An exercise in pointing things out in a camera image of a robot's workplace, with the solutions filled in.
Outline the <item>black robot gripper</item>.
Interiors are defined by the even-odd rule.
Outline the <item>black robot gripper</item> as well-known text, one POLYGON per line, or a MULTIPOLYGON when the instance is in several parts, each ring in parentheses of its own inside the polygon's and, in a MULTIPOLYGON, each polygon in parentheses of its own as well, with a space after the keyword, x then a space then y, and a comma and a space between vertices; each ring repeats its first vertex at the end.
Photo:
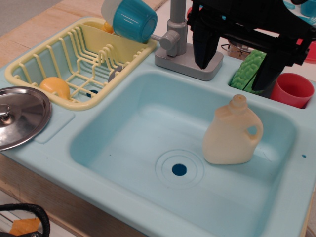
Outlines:
POLYGON ((206 69, 220 37, 265 52, 252 90, 265 90, 285 66, 301 65, 316 29, 281 0, 194 0, 188 16, 195 63, 206 69))

